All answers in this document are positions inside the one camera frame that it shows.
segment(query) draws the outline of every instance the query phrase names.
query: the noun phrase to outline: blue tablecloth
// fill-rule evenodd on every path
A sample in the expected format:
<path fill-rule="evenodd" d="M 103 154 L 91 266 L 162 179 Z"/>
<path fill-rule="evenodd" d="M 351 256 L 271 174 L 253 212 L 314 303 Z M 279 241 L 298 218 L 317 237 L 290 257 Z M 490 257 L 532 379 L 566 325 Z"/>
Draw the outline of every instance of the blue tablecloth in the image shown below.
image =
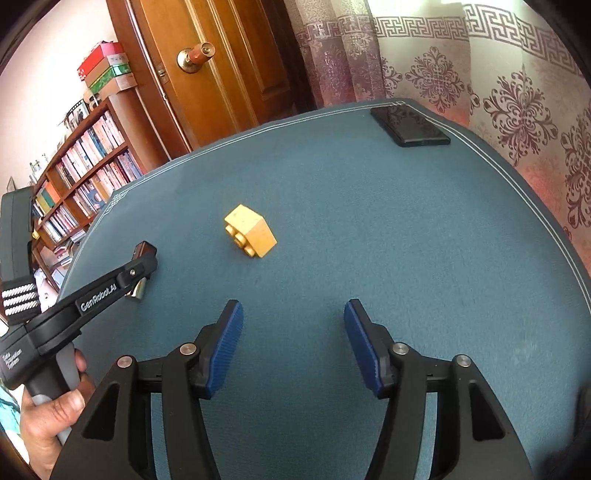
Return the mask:
<path fill-rule="evenodd" d="M 72 263 L 62 296 L 140 241 L 158 248 L 144 301 L 120 301 L 77 340 L 97 381 L 119 356 L 166 355 L 228 299 L 243 303 L 226 385 L 202 402 L 223 480 L 364 478 L 386 401 L 363 386 L 345 334 L 354 297 L 423 355 L 470 355 L 534 467 L 569 441 L 577 389 L 591 379 L 583 264 L 491 147 L 406 101 L 452 143 L 400 148 L 369 114 L 383 103 L 266 124 L 153 171 L 113 195 Z M 239 203 L 277 238 L 263 259 L 224 232 Z M 423 477 L 434 415 L 430 398 Z M 153 417 L 165 480 L 158 398 Z"/>

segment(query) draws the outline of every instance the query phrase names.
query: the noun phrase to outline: door knob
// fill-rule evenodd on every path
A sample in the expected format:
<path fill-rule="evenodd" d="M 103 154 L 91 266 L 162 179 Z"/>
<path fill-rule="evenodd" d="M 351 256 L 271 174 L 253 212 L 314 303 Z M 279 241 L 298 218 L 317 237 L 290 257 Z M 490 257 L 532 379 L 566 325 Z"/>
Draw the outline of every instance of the door knob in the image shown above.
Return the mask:
<path fill-rule="evenodd" d="M 216 47 L 208 41 L 178 52 L 177 64 L 187 73 L 198 72 L 216 54 Z"/>

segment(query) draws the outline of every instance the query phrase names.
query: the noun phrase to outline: curtain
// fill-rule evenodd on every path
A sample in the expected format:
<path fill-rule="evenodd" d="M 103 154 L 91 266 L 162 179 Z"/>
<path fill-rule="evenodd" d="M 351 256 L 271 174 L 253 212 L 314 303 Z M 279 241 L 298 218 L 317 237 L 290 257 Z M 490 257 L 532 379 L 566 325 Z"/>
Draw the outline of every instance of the curtain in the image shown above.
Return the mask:
<path fill-rule="evenodd" d="M 319 107 L 412 98 L 539 195 L 591 272 L 591 89 L 522 0 L 285 0 Z"/>

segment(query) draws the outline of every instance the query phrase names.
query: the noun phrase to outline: blue gripper pad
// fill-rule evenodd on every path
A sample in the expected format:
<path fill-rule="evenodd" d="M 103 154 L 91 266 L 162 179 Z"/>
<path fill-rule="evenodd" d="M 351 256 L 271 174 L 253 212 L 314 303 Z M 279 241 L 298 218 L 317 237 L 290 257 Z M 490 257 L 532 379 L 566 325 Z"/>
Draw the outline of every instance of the blue gripper pad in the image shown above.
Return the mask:
<path fill-rule="evenodd" d="M 357 299 L 345 305 L 345 329 L 353 348 L 365 386 L 378 398 L 385 398 L 393 385 L 388 346 L 384 344 L 377 325 Z"/>
<path fill-rule="evenodd" d="M 226 380 L 238 339 L 242 333 L 243 322 L 242 304 L 237 300 L 230 300 L 214 325 L 208 345 L 201 354 L 200 362 L 209 363 L 205 385 L 208 398 L 213 397 L 213 394 L 223 386 Z"/>

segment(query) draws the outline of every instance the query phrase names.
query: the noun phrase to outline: white border stripe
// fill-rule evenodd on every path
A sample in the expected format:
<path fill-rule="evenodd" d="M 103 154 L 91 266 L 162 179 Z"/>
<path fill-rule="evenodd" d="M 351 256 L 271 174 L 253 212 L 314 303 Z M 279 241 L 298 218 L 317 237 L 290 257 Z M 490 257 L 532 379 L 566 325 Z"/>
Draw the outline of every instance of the white border stripe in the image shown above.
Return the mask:
<path fill-rule="evenodd" d="M 255 131 L 252 131 L 252 132 L 243 134 L 243 135 L 241 135 L 239 137 L 232 138 L 231 140 L 227 140 L 225 142 L 222 142 L 222 143 L 220 143 L 218 145 L 214 145 L 212 147 L 209 147 L 209 148 L 205 148 L 203 150 L 200 150 L 197 153 L 195 153 L 194 155 L 189 154 L 185 158 L 182 158 L 182 159 L 173 161 L 169 165 L 167 165 L 167 166 L 165 166 L 163 168 L 160 168 L 158 170 L 152 171 L 151 173 L 148 173 L 147 175 L 145 175 L 144 177 L 142 177 L 142 179 L 137 180 L 137 181 L 131 183 L 126 190 L 123 190 L 122 192 L 118 192 L 117 194 L 114 195 L 113 198 L 111 198 L 111 201 L 109 202 L 109 204 L 107 205 L 107 207 L 100 213 L 99 217 L 95 220 L 95 223 L 93 223 L 92 228 L 91 228 L 90 232 L 87 234 L 87 238 L 85 239 L 84 243 L 80 247 L 79 251 L 76 252 L 76 258 L 72 262 L 72 265 L 69 268 L 69 272 L 76 266 L 76 263 L 78 261 L 78 258 L 80 258 L 80 254 L 84 250 L 84 247 L 85 247 L 85 245 L 87 243 L 88 236 L 90 236 L 90 234 L 92 234 L 95 231 L 95 229 L 97 228 L 98 224 L 100 224 L 100 222 L 103 219 L 103 217 L 105 215 L 107 215 L 115 207 L 115 205 L 117 205 L 117 203 L 128 194 L 128 192 L 130 190 L 132 190 L 132 189 L 134 189 L 134 188 L 142 185 L 143 183 L 145 183 L 145 182 L 153 179 L 154 177 L 157 177 L 158 175 L 161 175 L 161 174 L 163 174 L 163 173 L 171 170 L 172 168 L 178 167 L 179 165 L 182 165 L 185 162 L 188 162 L 189 160 L 194 160 L 197 157 L 201 157 L 202 155 L 205 155 L 207 153 L 210 153 L 210 152 L 212 152 L 214 150 L 218 150 L 219 148 L 225 147 L 226 145 L 231 145 L 231 144 L 236 143 L 236 142 L 239 142 L 241 140 L 245 140 L 247 138 L 254 137 L 256 135 L 260 135 L 262 133 L 268 132 L 270 130 L 275 130 L 277 128 L 283 128 L 283 127 L 287 127 L 289 125 L 294 125 L 294 124 L 298 124 L 298 123 L 302 123 L 302 122 L 307 122 L 307 121 L 310 121 L 310 120 L 316 120 L 318 118 L 324 118 L 324 117 L 327 117 L 327 116 L 340 115 L 342 113 L 356 112 L 356 111 L 359 111 L 359 110 L 368 110 L 368 109 L 373 108 L 373 107 L 377 107 L 377 106 L 388 106 L 388 105 L 408 105 L 409 107 L 413 108 L 415 111 L 417 111 L 420 114 L 426 116 L 435 125 L 437 125 L 438 127 L 446 130 L 447 132 L 451 133 L 458 140 L 460 140 L 461 142 L 463 142 L 464 144 L 466 144 L 480 158 L 482 158 L 484 161 L 486 161 L 486 163 L 488 163 L 497 173 L 499 173 L 503 179 L 505 179 L 505 181 L 517 192 L 517 194 L 523 199 L 523 201 L 525 202 L 525 204 L 532 210 L 532 212 L 534 212 L 534 214 L 540 220 L 540 222 L 542 223 L 542 225 L 544 225 L 544 227 L 546 228 L 546 230 L 548 230 L 548 233 L 550 233 L 550 235 L 554 239 L 554 242 L 556 243 L 556 245 L 558 245 L 558 248 L 560 249 L 560 251 L 564 255 L 564 258 L 568 262 L 568 264 L 569 264 L 569 266 L 570 266 L 570 268 L 571 268 L 571 270 L 572 270 L 572 272 L 573 272 L 573 274 L 574 274 L 574 276 L 575 276 L 575 278 L 577 280 L 577 283 L 579 284 L 579 287 L 581 289 L 581 292 L 583 293 L 583 297 L 584 297 L 585 302 L 587 304 L 587 309 L 589 310 L 589 313 L 591 314 L 591 297 L 589 296 L 589 291 L 588 291 L 587 285 L 586 285 L 586 283 L 584 281 L 584 276 L 579 271 L 579 269 L 578 269 L 578 267 L 576 265 L 576 262 L 574 261 L 573 257 L 571 256 L 571 254 L 569 252 L 569 249 L 564 244 L 564 242 L 560 238 L 560 235 L 558 234 L 558 232 L 556 232 L 556 230 L 552 226 L 551 222 L 544 216 L 544 214 L 538 208 L 538 206 L 535 204 L 535 202 L 532 200 L 532 198 L 530 198 L 527 195 L 527 193 L 521 188 L 521 186 L 505 170 L 504 167 L 507 167 L 508 164 L 506 164 L 504 166 L 500 165 L 499 163 L 497 163 L 495 161 L 494 158 L 492 158 L 488 153 L 486 153 L 483 149 L 481 149 L 480 146 L 478 146 L 476 143 L 474 143 L 464 133 L 462 133 L 461 131 L 457 130 L 454 127 L 451 127 L 449 125 L 446 125 L 446 124 L 442 123 L 437 118 L 429 115 L 428 113 L 425 113 L 425 112 L 419 110 L 414 105 L 410 105 L 407 102 L 404 102 L 403 100 L 398 100 L 398 101 L 395 101 L 395 102 L 391 102 L 390 101 L 390 102 L 372 103 L 371 105 L 351 106 L 351 107 L 337 109 L 337 110 L 332 110 L 332 111 L 320 112 L 320 113 L 318 113 L 316 115 L 306 116 L 306 117 L 303 117 L 303 118 L 294 118 L 294 119 L 292 119 L 290 121 L 287 121 L 287 122 L 284 121 L 284 122 L 282 122 L 280 124 L 267 125 L 267 126 L 262 127 L 262 128 L 260 128 L 258 130 L 255 130 Z M 67 275 L 66 280 L 64 281 L 62 290 L 65 290 L 65 288 L 67 286 L 67 283 L 70 280 L 69 272 L 68 272 L 68 275 Z"/>

